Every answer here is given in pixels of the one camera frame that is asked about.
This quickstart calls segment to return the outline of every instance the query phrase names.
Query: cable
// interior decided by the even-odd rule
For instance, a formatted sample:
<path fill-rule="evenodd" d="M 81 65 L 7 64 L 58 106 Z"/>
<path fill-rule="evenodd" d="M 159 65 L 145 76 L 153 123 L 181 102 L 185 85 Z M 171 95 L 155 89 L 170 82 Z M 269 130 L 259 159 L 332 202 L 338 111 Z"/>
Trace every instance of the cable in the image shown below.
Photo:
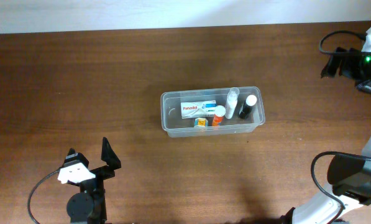
<path fill-rule="evenodd" d="M 42 180 L 40 180 L 40 181 L 35 185 L 35 187 L 30 191 L 30 194 L 29 194 L 29 197 L 28 197 L 28 203 L 27 203 L 27 206 L 28 206 L 28 214 L 29 214 L 30 219 L 31 219 L 34 223 L 36 223 L 36 224 L 40 224 L 40 223 L 35 219 L 35 217 L 33 216 L 32 212 L 30 211 L 30 199 L 32 198 L 32 196 L 33 196 L 35 190 L 37 189 L 37 187 L 38 187 L 40 184 L 42 184 L 44 181 L 46 181 L 48 178 L 50 178 L 52 175 L 59 173 L 60 169 L 61 169 L 61 168 L 59 168 L 59 169 L 57 169 L 56 171 L 52 172 L 51 174 L 45 176 L 45 177 L 44 177 Z"/>
<path fill-rule="evenodd" d="M 319 42 L 319 51 L 322 54 L 333 55 L 333 56 L 363 56 L 363 55 L 371 55 L 371 52 L 329 52 L 329 51 L 323 50 L 323 48 L 322 48 L 323 42 L 327 38 L 329 38 L 329 37 L 331 37 L 332 35 L 335 35 L 335 34 L 350 34 L 350 35 L 354 35 L 354 36 L 358 37 L 360 40 L 366 41 L 366 34 L 358 34 L 358 33 L 352 32 L 352 31 L 348 31 L 348 30 L 337 30 L 337 31 L 331 32 L 330 34 L 324 36 L 322 38 L 322 40 Z"/>
<path fill-rule="evenodd" d="M 312 160 L 312 163 L 311 163 L 311 176 L 312 176 L 312 180 L 314 181 L 314 184 L 318 187 L 318 189 L 326 196 L 328 196 L 329 198 L 337 201 L 339 204 L 340 204 L 340 210 L 337 212 L 336 216 L 334 216 L 334 218 L 332 218 L 327 224 L 330 224 L 332 222 L 334 222 L 337 218 L 339 218 L 339 216 L 341 215 L 342 211 L 344 209 L 346 209 L 346 206 L 344 205 L 344 203 L 338 199 L 337 197 L 331 195 L 329 192 L 325 191 L 322 186 L 319 184 L 318 180 L 316 180 L 316 176 L 315 176 L 315 164 L 316 164 L 316 161 L 318 161 L 318 159 L 320 157 L 323 157 L 323 156 L 328 156 L 328 155 L 332 155 L 332 156 L 338 156 L 338 155 L 341 155 L 341 156 L 344 156 L 344 157 L 348 157 L 348 158 L 353 158 L 353 159 L 360 159 L 360 160 L 365 160 L 365 161 L 371 161 L 371 157 L 367 157 L 367 156 L 358 156 L 358 155 L 354 155 L 354 154 L 349 154 L 349 153 L 344 153 L 344 152 L 335 152 L 335 151 L 327 151 L 327 152 L 322 152 L 322 153 L 319 153 L 317 156 L 315 156 L 315 158 Z"/>

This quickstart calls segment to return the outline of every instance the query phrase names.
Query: clear cap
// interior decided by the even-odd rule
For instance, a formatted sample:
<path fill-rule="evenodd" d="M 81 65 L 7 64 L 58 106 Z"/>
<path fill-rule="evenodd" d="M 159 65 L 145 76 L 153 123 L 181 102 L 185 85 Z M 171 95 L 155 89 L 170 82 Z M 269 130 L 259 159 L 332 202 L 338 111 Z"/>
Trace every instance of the clear cap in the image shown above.
<path fill-rule="evenodd" d="M 235 101 L 237 100 L 237 96 L 239 95 L 239 89 L 236 87 L 232 87 L 229 89 L 229 93 L 227 96 L 227 101 Z"/>

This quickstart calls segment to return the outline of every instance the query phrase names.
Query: white wall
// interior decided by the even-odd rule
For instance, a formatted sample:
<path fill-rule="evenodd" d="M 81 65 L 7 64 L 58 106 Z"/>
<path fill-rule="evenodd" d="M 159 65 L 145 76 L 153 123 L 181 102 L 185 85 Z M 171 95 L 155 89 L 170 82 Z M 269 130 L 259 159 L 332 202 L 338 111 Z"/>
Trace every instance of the white wall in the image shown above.
<path fill-rule="evenodd" d="M 371 0 L 0 0 L 0 33 L 371 20 Z"/>

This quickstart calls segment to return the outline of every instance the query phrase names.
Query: white bottle cap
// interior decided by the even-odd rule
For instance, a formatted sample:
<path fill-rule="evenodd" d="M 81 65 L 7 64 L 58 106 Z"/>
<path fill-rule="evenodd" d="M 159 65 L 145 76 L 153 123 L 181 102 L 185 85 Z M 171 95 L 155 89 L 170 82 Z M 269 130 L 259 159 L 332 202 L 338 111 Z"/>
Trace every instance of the white bottle cap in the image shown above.
<path fill-rule="evenodd" d="M 246 98 L 246 104 L 248 106 L 254 106 L 257 102 L 257 97 L 255 97 L 255 95 L 249 95 L 247 98 Z"/>
<path fill-rule="evenodd" d="M 239 89 L 236 87 L 231 88 L 227 96 L 227 101 L 236 101 L 238 95 L 239 95 Z"/>
<path fill-rule="evenodd" d="M 216 106 L 215 114 L 216 114 L 217 117 L 224 116 L 225 115 L 225 112 L 226 112 L 225 107 L 223 107 L 221 105 L 220 106 Z"/>

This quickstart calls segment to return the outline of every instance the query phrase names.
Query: bottle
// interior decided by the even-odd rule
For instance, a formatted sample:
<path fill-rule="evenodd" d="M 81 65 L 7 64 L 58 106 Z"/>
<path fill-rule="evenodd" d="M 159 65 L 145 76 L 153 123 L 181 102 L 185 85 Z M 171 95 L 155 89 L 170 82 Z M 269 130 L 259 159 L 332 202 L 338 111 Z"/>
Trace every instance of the bottle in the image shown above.
<path fill-rule="evenodd" d="M 243 102 L 239 110 L 239 117 L 242 119 L 247 119 L 253 110 L 253 106 L 257 102 L 257 97 L 255 95 L 249 95 Z"/>
<path fill-rule="evenodd" d="M 224 118 L 225 115 L 225 107 L 223 106 L 216 106 L 216 111 L 214 113 L 213 122 L 211 123 L 211 126 L 220 126 L 221 121 Z"/>
<path fill-rule="evenodd" d="M 235 112 L 235 107 L 237 104 L 237 96 L 239 95 L 239 89 L 233 87 L 229 90 L 227 95 L 227 103 L 225 104 L 225 117 L 231 119 Z"/>

